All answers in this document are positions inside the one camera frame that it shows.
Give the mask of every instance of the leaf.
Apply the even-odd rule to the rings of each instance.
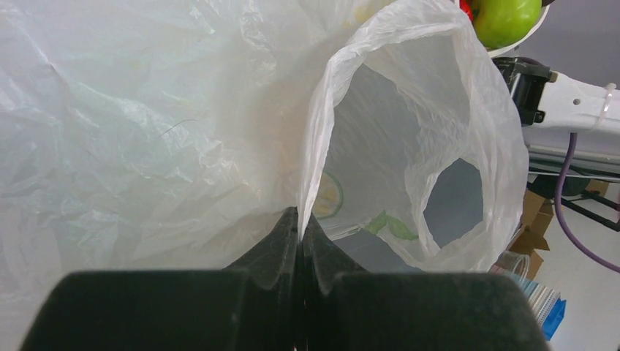
[[[390,233],[397,238],[405,240],[415,240],[418,238],[417,234],[413,233],[400,219],[392,216],[387,217],[387,227],[390,228]]]
[[[379,216],[374,217],[374,219],[371,220],[370,223],[368,223],[368,225],[364,227],[364,229],[369,231],[370,233],[377,235],[379,234],[379,231],[383,227],[385,227],[387,223],[388,223],[388,215],[386,215],[385,211],[383,211],[382,213],[379,214]]]

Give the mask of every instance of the green fruit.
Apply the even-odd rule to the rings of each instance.
[[[487,48],[503,48],[527,35],[538,21],[542,0],[477,0],[474,29]]]

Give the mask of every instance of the red fruit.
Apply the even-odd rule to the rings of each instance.
[[[460,0],[459,6],[461,7],[461,10],[467,14],[469,20],[473,22],[474,13],[472,12],[472,8],[469,6],[469,2],[467,2],[467,0]]]

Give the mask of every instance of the floor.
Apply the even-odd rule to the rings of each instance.
[[[620,186],[614,184],[608,197],[618,201]],[[594,201],[583,207],[618,219],[618,212]],[[620,233],[603,227],[567,208],[564,217],[572,232],[590,250],[620,265]],[[535,280],[560,290],[567,300],[564,321],[551,339],[555,351],[613,350],[620,345],[620,274],[604,268],[582,254],[566,238],[557,219],[545,238],[551,250],[540,252],[545,260]]]

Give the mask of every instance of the plastic bag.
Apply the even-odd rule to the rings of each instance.
[[[412,142],[438,148],[409,154],[403,183],[393,184],[408,194],[402,215],[395,203],[383,206],[397,225],[419,227],[419,243],[380,235],[403,257],[419,246],[425,268],[452,257],[436,252],[418,212],[436,175],[463,157],[485,184],[485,220],[468,234],[484,258],[440,266],[483,267],[520,211],[526,154],[515,108],[456,6],[399,0],[382,9],[389,3],[2,2],[0,349],[15,348],[70,271],[222,267],[291,205],[303,229],[333,108],[364,59],[367,74],[393,81],[409,108],[428,111]],[[411,45],[423,37],[441,43],[416,53]],[[401,73],[415,86],[394,77]],[[434,86],[432,75],[460,85],[440,91],[446,85]],[[360,127],[371,121],[360,118]],[[334,139],[333,150],[346,140]],[[365,159],[354,158],[352,166]],[[362,208],[351,224],[376,215]]]
[[[303,181],[305,209],[314,204],[332,239],[365,230],[425,271],[487,271],[506,249],[528,156],[504,81],[457,7],[397,1],[379,11],[330,59],[311,111],[306,150],[321,154],[306,164],[315,169]],[[483,217],[440,247],[446,240],[432,236],[424,211],[457,160],[480,171]],[[449,203],[463,199],[445,202],[432,215],[459,220]]]

